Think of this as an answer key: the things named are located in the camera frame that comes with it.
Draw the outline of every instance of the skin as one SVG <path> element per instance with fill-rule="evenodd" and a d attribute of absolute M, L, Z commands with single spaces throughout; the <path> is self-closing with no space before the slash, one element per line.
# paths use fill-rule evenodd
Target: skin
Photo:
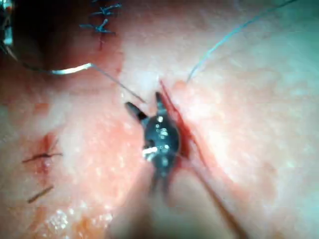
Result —
<path fill-rule="evenodd" d="M 79 28 L 88 2 L 34 22 L 30 2 L 17 52 L 49 69 L 94 62 L 147 104 L 92 69 L 55 77 L 1 56 L 1 238 L 318 238 L 318 4 L 249 26 L 186 84 L 275 1 L 133 0 L 110 20 L 116 36 Z M 154 114 L 160 82 L 190 132 L 167 197 L 148 194 L 142 128 L 124 107 Z M 23 163 L 38 154 L 54 156 Z"/>

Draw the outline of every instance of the metal instrument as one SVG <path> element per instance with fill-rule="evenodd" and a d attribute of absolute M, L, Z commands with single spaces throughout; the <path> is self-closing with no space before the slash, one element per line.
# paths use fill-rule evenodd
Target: metal instrument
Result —
<path fill-rule="evenodd" d="M 176 156 L 180 150 L 180 133 L 168 115 L 159 92 L 156 92 L 156 100 L 157 113 L 152 117 L 147 116 L 131 102 L 127 102 L 126 107 L 144 129 L 143 157 L 152 162 L 155 168 L 151 190 L 154 190 L 158 181 L 162 180 L 166 192 L 169 176 L 176 165 Z"/>

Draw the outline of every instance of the red blood line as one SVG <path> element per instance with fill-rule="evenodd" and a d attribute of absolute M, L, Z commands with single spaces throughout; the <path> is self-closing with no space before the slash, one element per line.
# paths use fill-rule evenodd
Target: red blood line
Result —
<path fill-rule="evenodd" d="M 163 89 L 163 94 L 164 94 L 164 104 L 168 110 L 168 112 L 170 114 L 175 113 L 177 115 L 177 119 L 176 123 L 180 129 L 180 134 L 181 134 L 181 140 L 182 140 L 182 147 L 181 147 L 181 155 L 182 158 L 179 160 L 179 166 L 182 167 L 182 160 L 184 160 L 183 158 L 189 158 L 189 141 L 192 140 L 197 148 L 197 152 L 199 154 L 199 160 L 203 163 L 205 170 L 207 171 L 207 173 L 210 171 L 209 168 L 207 167 L 207 164 L 204 161 L 204 157 L 202 152 L 200 151 L 197 142 L 195 141 L 194 137 L 192 136 L 192 134 L 190 133 L 189 128 L 186 126 L 186 124 L 184 123 L 181 114 L 179 113 L 178 109 L 174 106 L 174 104 L 172 103 L 169 94 L 167 92 L 167 89 L 163 83 L 163 81 L 160 81 L 160 85 Z M 198 175 L 198 178 L 200 179 L 200 181 L 203 183 L 204 187 L 207 189 L 207 191 L 209 192 L 209 194 L 211 195 L 211 197 L 214 199 L 214 201 L 216 202 L 216 204 L 218 205 L 222 215 L 225 217 L 226 221 L 229 223 L 229 226 L 237 233 L 237 235 L 239 236 L 239 238 L 248 238 L 246 232 L 243 230 L 243 228 L 241 227 L 241 225 L 238 223 L 238 221 L 234 218 L 234 216 L 228 212 L 228 210 L 225 208 L 225 206 L 223 205 L 223 203 L 219 200 L 218 196 L 216 195 L 216 193 L 212 190 L 212 188 L 209 187 L 209 185 L 207 184 L 207 180 L 204 179 L 203 176 Z"/>

